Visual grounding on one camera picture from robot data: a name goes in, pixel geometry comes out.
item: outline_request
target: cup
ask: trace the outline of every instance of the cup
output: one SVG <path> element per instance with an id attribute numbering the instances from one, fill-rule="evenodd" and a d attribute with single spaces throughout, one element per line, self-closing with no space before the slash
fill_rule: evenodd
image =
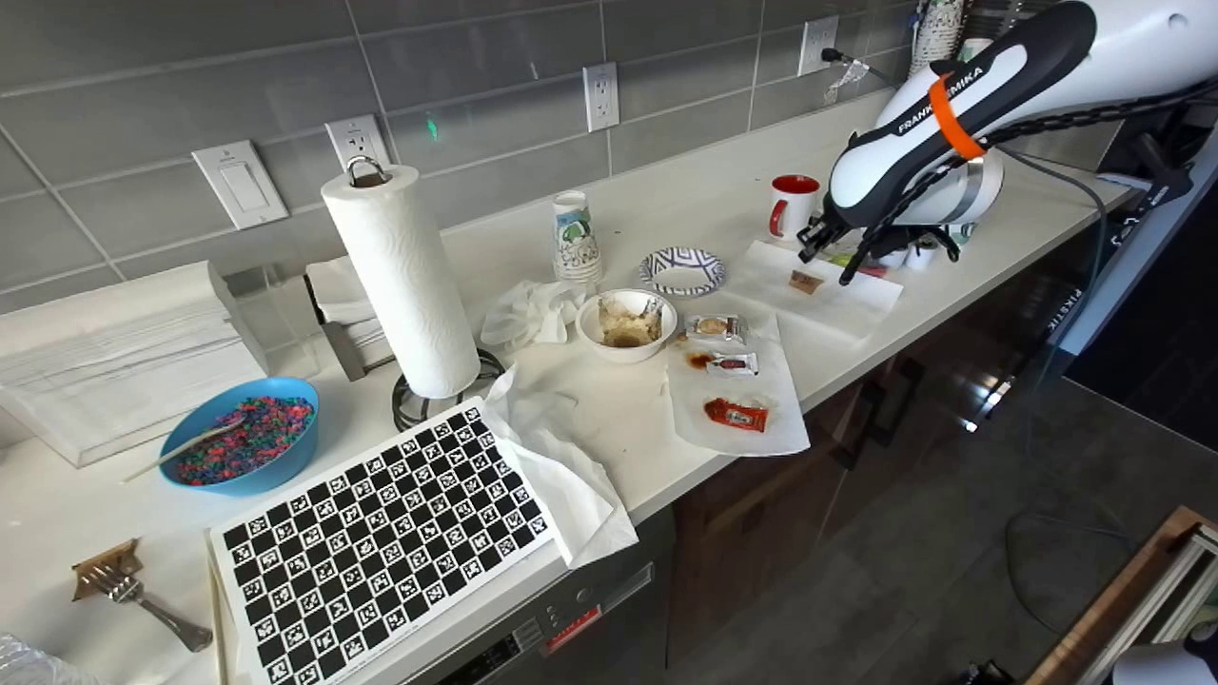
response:
<path id="1" fill-rule="evenodd" d="M 583 189 L 566 189 L 551 202 L 551 265 L 561 283 L 583 289 L 597 289 L 600 283 L 600 251 Z"/>
<path id="2" fill-rule="evenodd" d="M 816 218 L 816 197 L 824 184 L 812 175 L 777 175 L 768 188 L 773 202 L 764 227 L 773 240 L 797 242 L 798 227 Z"/>

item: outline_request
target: paper towel holder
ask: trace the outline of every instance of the paper towel holder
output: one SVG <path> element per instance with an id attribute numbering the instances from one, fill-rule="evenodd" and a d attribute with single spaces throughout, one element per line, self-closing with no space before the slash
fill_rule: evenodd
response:
<path id="1" fill-rule="evenodd" d="M 400 374 L 394 383 L 394 425 L 410 429 L 410 425 L 427 424 L 429 414 L 465 405 L 470 396 L 485 396 L 504 374 L 505 374 L 504 360 L 496 355 L 481 350 L 481 377 L 470 389 L 460 389 L 453 398 L 427 398 Z"/>
<path id="2" fill-rule="evenodd" d="M 349 180 L 349 188 L 380 188 L 394 175 L 373 156 L 364 156 L 364 159 L 347 165 L 347 180 Z"/>

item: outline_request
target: metal tool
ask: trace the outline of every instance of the metal tool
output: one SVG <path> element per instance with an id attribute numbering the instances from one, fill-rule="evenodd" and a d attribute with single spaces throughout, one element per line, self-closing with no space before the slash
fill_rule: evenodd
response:
<path id="1" fill-rule="evenodd" d="M 73 570 L 78 570 L 73 601 L 85 601 L 93 595 L 112 595 L 117 606 L 141 606 L 145 613 L 153 613 L 165 628 L 172 628 L 184 639 L 186 651 L 206 651 L 213 643 L 211 628 L 184 619 L 165 601 L 145 595 L 145 582 L 136 580 L 141 570 L 136 542 L 112 547 L 96 561 L 85 561 Z"/>

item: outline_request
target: small bowl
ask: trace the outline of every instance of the small bowl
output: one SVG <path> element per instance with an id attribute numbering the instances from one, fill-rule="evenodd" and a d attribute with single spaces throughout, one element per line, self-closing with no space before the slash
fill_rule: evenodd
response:
<path id="1" fill-rule="evenodd" d="M 724 263 L 701 247 L 664 247 L 642 259 L 642 277 L 654 292 L 692 302 L 724 287 Z"/>
<path id="2" fill-rule="evenodd" d="M 639 343 L 618 343 L 618 346 L 607 343 L 600 303 L 642 317 L 642 308 L 652 302 L 660 303 L 660 335 L 639 340 Z M 583 302 L 583 308 L 580 308 L 580 340 L 587 340 L 595 350 L 600 350 L 600 359 L 608 364 L 635 364 L 635 360 L 654 359 L 673 340 L 673 332 L 677 332 L 677 308 L 668 298 L 647 292 L 647 289 L 607 289 L 607 292 Z"/>
<path id="3" fill-rule="evenodd" d="M 310 405 L 310 417 L 306 425 L 264 464 L 253 464 L 249 471 L 231 471 L 226 478 L 206 478 L 206 483 L 192 483 L 175 476 L 175 459 L 192 459 L 192 454 L 179 454 L 172 459 L 161 464 L 161 476 L 175 488 L 192 488 L 192 491 L 221 491 L 221 494 L 259 494 L 272 491 L 287 478 L 293 478 L 297 471 L 306 471 L 318 458 L 318 425 L 320 425 L 320 398 L 318 389 L 301 377 L 264 377 L 264 379 L 249 379 L 236 383 L 206 405 L 198 405 L 161 444 L 161 458 L 167 458 L 172 449 L 179 449 L 184 443 L 216 429 L 241 405 L 249 398 L 306 398 Z"/>

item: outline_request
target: paper towel roll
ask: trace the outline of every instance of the paper towel roll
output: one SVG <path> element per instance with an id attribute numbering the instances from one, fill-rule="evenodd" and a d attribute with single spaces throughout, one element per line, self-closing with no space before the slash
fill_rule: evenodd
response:
<path id="1" fill-rule="evenodd" d="M 437 231 L 427 226 L 414 168 L 380 184 L 339 175 L 320 188 L 394 359 L 418 396 L 451 398 L 481 374 L 471 326 Z"/>

